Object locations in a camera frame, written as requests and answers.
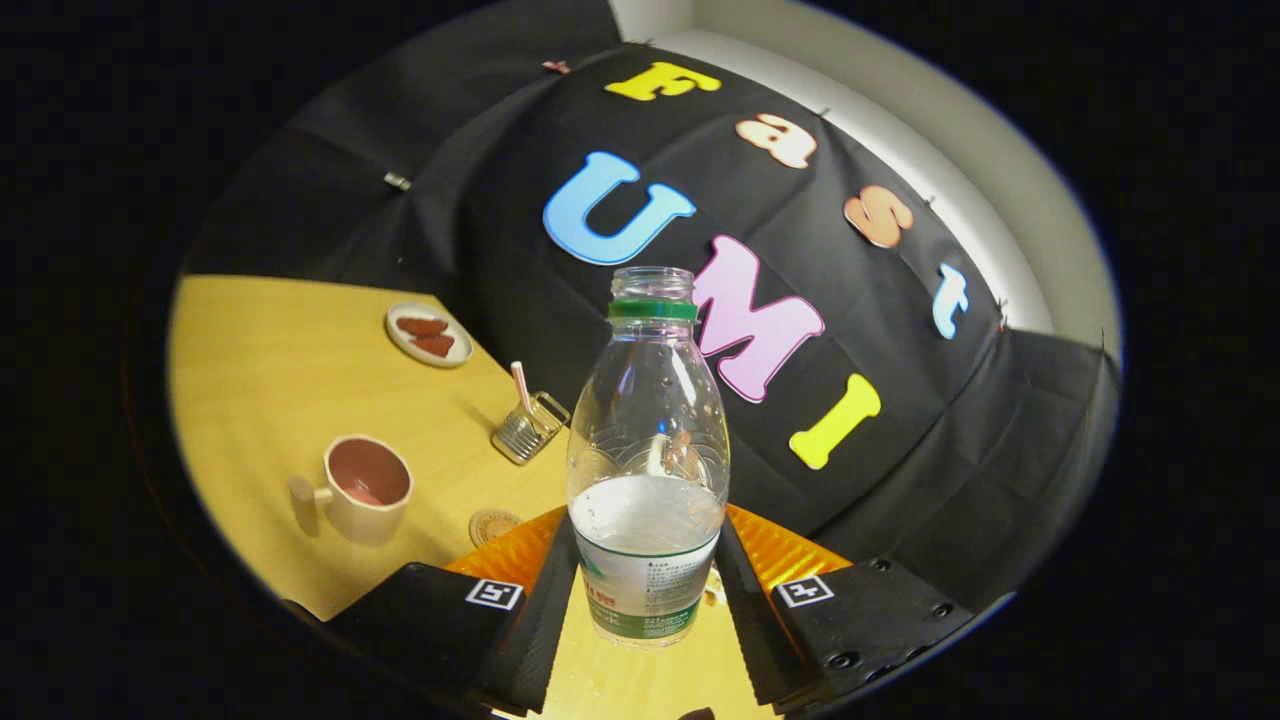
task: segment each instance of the letter u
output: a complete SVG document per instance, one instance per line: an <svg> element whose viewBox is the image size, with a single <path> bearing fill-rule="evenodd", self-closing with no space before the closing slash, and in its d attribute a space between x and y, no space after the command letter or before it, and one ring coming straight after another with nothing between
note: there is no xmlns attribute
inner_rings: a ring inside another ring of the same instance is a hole
<svg viewBox="0 0 1280 720"><path fill-rule="evenodd" d="M696 208L687 197L660 183L649 186L649 204L613 237L596 234L586 225L591 208L620 183L636 182L640 170L609 152L591 152L586 167L568 179L543 210L543 225L556 245L595 265L617 265L635 258L667 223L687 218Z"/></svg>

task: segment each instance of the pink letter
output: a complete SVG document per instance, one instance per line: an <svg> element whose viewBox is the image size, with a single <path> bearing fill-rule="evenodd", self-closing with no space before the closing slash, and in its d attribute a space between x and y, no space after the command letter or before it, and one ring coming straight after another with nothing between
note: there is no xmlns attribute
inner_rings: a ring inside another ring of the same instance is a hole
<svg viewBox="0 0 1280 720"><path fill-rule="evenodd" d="M727 234L712 241L716 255L694 278L694 304L710 304L699 350L714 355L748 340L742 352L719 361L728 387L750 402L764 400L764 386L800 343L820 334L822 315L795 295L751 310L760 259Z"/></svg>

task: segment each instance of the wooden table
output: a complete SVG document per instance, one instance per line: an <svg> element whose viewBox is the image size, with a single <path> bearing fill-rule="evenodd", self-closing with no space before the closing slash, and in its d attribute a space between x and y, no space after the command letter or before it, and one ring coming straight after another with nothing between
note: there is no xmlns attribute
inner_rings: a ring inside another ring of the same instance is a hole
<svg viewBox="0 0 1280 720"><path fill-rule="evenodd" d="M440 306L429 295L276 278L179 283L169 386L192 482L259 579L321 620L406 562L443 566L470 552L476 510L529 520L564 503L567 433L525 466L503 457L489 437L517 402L511 375L479 345L449 369L401 352L384 319L403 301ZM348 542L323 512L307 534L287 487L293 474L321 487L325 447L353 433L394 447L416 483L403 524L380 547ZM580 588L541 717L675 720L707 706L721 719L774 717L755 705L723 603L704 605L681 643L628 651L595 635Z"/></svg>

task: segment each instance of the straw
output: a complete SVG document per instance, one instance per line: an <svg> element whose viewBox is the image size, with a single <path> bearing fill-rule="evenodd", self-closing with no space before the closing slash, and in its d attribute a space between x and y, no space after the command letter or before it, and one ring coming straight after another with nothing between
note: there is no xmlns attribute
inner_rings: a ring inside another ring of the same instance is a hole
<svg viewBox="0 0 1280 720"><path fill-rule="evenodd" d="M520 391L520 404L524 405L525 413L532 415L534 404L529 400L529 386L525 384L525 366L520 364L520 360L511 364L511 374L516 378L516 389Z"/></svg>

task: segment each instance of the blue letter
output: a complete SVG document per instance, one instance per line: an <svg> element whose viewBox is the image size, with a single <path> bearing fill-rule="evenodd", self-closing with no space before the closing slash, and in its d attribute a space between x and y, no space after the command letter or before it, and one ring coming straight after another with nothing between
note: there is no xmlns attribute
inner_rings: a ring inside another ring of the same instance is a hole
<svg viewBox="0 0 1280 720"><path fill-rule="evenodd" d="M543 225L556 245L595 265L617 265L635 258L667 223L694 214L687 197L664 184L649 186L649 204L613 237L602 237L586 227L586 214L618 183L640 179L640 170L617 155L591 152L586 167L570 178L547 201Z"/></svg>
<svg viewBox="0 0 1280 720"><path fill-rule="evenodd" d="M969 299L964 296L965 279L959 270L942 263L938 268L942 273L942 287L933 296L933 324L938 325L942 337L951 340L956 336L956 325L951 322L951 314L956 306L964 313L969 309Z"/></svg>

